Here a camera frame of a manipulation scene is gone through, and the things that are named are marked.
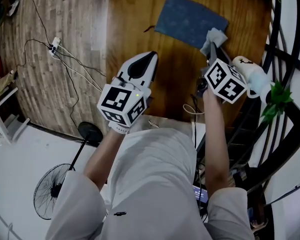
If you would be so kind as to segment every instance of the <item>white chair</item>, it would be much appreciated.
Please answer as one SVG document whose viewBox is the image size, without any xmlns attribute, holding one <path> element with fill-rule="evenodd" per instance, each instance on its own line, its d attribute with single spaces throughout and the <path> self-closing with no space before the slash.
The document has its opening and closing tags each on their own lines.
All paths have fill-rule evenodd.
<svg viewBox="0 0 300 240">
<path fill-rule="evenodd" d="M 12 91 L 10 91 L 2 100 L 0 100 L 0 106 L 9 99 L 16 91 L 18 91 L 18 87 L 14 88 Z M 3 122 L 0 117 L 0 138 L 6 140 L 8 144 L 12 144 L 17 137 L 20 135 L 20 133 L 25 129 L 27 123 L 30 122 L 30 118 L 27 118 L 23 124 L 15 131 L 13 135 L 9 134 L 9 131 L 7 127 L 12 124 L 14 121 L 18 119 L 19 115 L 13 115 L 11 114 L 9 118 Z"/>
</svg>

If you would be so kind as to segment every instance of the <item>person's left arm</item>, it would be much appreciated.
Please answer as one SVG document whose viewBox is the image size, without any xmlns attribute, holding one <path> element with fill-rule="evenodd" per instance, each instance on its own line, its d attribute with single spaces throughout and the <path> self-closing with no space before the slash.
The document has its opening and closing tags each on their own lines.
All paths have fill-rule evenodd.
<svg viewBox="0 0 300 240">
<path fill-rule="evenodd" d="M 84 173 L 67 173 L 46 240 L 85 240 L 96 232 L 106 216 L 100 190 L 108 179 L 124 137 L 111 129 L 89 159 Z"/>
</svg>

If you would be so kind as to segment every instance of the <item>power strip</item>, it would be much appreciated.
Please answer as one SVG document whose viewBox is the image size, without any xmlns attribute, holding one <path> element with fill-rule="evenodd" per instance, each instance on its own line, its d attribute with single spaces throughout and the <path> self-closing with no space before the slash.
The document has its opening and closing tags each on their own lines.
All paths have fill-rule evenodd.
<svg viewBox="0 0 300 240">
<path fill-rule="evenodd" d="M 51 56 L 55 55 L 57 50 L 58 50 L 58 47 L 61 43 L 61 39 L 59 37 L 55 37 L 53 39 L 53 42 L 52 42 L 52 49 L 49 50 L 49 53 L 51 54 Z"/>
</svg>

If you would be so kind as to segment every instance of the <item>electric fan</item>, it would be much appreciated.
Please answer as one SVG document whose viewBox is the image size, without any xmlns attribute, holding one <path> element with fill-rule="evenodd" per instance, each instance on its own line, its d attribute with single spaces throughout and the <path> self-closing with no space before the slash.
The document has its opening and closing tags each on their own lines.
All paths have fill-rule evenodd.
<svg viewBox="0 0 300 240">
<path fill-rule="evenodd" d="M 83 137 L 82 144 L 72 163 L 62 163 L 50 169 L 37 184 L 33 194 L 33 205 L 36 213 L 44 220 L 51 220 L 56 201 L 68 171 L 74 170 L 74 165 L 88 142 L 91 146 L 98 147 L 103 139 L 103 134 L 98 127 L 89 122 L 82 122 L 78 131 Z"/>
</svg>

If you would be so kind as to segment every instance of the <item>shirt sleeve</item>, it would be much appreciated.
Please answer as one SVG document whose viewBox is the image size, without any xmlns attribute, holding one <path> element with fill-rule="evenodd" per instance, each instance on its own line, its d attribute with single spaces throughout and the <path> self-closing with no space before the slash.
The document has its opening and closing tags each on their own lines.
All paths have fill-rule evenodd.
<svg viewBox="0 0 300 240">
<path fill-rule="evenodd" d="M 97 186 L 79 172 L 66 174 L 53 209 L 46 240 L 85 240 L 97 230 L 106 215 Z"/>
<path fill-rule="evenodd" d="M 254 240 L 247 208 L 247 191 L 242 188 L 227 187 L 213 193 L 205 223 L 213 240 Z"/>
</svg>

